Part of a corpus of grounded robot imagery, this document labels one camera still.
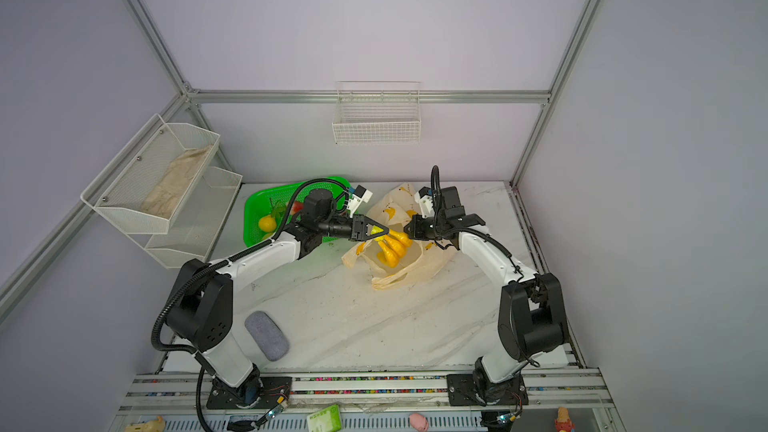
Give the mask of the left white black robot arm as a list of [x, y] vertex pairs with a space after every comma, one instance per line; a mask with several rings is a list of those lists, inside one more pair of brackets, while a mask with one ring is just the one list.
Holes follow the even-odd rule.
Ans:
[[371, 199], [371, 191], [358, 186], [335, 196], [324, 184], [343, 186], [330, 178], [298, 186], [276, 230], [262, 242], [217, 263], [186, 262], [153, 324], [152, 347], [192, 355], [229, 388], [254, 381], [257, 367], [232, 332], [235, 296], [267, 274], [308, 256], [325, 237], [368, 242], [389, 233], [387, 226], [357, 212]]

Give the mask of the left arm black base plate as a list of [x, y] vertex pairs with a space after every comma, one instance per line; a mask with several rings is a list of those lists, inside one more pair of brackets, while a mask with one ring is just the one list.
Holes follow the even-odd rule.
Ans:
[[214, 378], [205, 405], [208, 410], [272, 409], [280, 399], [288, 400], [292, 383], [293, 379], [289, 376], [267, 376], [246, 381], [239, 388], [232, 388]]

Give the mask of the cream banana print plastic bag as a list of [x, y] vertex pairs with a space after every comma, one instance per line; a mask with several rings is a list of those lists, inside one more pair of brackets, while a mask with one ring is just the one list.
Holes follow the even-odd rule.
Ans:
[[410, 239], [405, 226], [420, 213], [417, 189], [403, 183], [372, 205], [366, 216], [387, 226], [387, 236], [360, 242], [342, 256], [342, 264], [352, 269], [365, 264], [372, 273], [371, 284], [383, 291], [428, 281], [454, 258], [456, 250], [446, 244]]

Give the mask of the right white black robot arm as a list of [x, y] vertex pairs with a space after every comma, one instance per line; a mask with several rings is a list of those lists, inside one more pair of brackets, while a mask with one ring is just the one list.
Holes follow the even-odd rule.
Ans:
[[472, 372], [472, 400], [496, 405], [517, 388], [515, 381], [536, 357], [570, 340], [560, 281], [518, 260], [488, 231], [485, 221], [468, 214], [455, 187], [437, 184], [415, 194], [419, 212], [404, 227], [412, 240], [453, 247], [469, 257], [500, 289], [498, 341]]

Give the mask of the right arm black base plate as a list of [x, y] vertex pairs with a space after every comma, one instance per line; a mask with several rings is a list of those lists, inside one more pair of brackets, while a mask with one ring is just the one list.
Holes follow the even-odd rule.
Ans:
[[449, 374], [446, 377], [451, 406], [526, 406], [527, 390], [521, 374], [493, 383], [477, 374]]

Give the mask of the yellow fake banana bunch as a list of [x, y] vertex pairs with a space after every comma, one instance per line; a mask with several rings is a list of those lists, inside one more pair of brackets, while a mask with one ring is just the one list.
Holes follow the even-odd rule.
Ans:
[[382, 240], [375, 240], [375, 244], [377, 261], [389, 269], [395, 269], [406, 257], [414, 241], [405, 234], [403, 227], [397, 226], [391, 228]]

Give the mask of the yellow fake lemon with leaves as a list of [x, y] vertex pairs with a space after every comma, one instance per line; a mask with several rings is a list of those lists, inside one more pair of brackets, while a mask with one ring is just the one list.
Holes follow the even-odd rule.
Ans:
[[269, 201], [269, 212], [258, 221], [258, 229], [265, 235], [274, 234], [282, 223], [287, 212], [287, 203], [285, 201]]

